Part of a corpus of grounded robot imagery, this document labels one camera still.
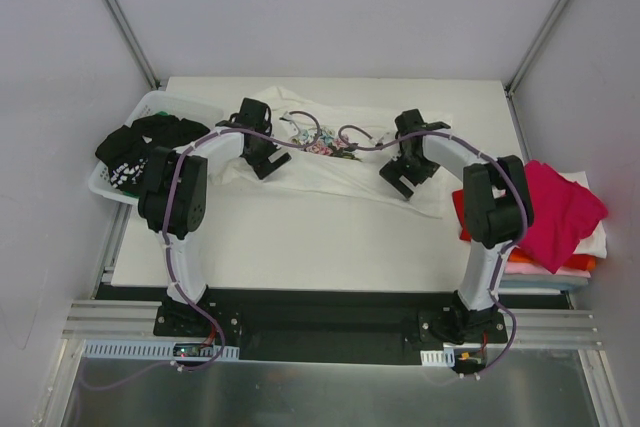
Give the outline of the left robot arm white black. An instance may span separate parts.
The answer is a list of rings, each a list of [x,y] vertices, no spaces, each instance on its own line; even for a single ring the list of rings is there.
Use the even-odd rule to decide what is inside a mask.
[[[272,140],[266,103],[245,98],[237,113],[183,150],[157,147],[149,155],[137,208],[158,237],[168,274],[156,336],[203,337],[209,347],[219,333],[206,300],[196,232],[206,215],[208,179],[235,159],[260,180],[291,160]]]

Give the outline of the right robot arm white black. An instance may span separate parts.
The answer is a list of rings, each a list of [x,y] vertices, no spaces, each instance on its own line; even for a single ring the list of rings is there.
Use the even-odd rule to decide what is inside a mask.
[[[425,122],[417,109],[399,114],[395,126],[399,153],[379,174],[405,199],[440,168],[462,182],[469,258],[449,309],[429,322],[429,332],[443,342],[471,342],[500,320],[506,259],[533,223],[524,164],[513,155],[490,157],[453,135],[448,124]]]

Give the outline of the white floral print t-shirt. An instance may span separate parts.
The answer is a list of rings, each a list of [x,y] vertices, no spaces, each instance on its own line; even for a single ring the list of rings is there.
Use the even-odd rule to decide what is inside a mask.
[[[434,177],[415,188],[406,200],[379,175],[380,168],[397,155],[399,148],[362,152],[350,149],[348,142],[366,143],[367,139],[352,130],[338,135],[340,127],[351,124],[364,129],[374,138],[387,131],[397,132],[394,120],[400,114],[391,108],[323,105],[305,99],[283,87],[273,86],[252,96],[269,105],[273,134],[290,142],[279,125],[284,112],[301,110],[312,114],[321,125],[317,143],[303,151],[292,149],[292,160],[266,178],[264,183],[276,189],[305,193],[322,193],[366,199],[409,209],[427,217],[441,218],[445,211],[447,174],[440,170]],[[305,144],[315,135],[313,122],[295,115],[301,133],[291,143]]]

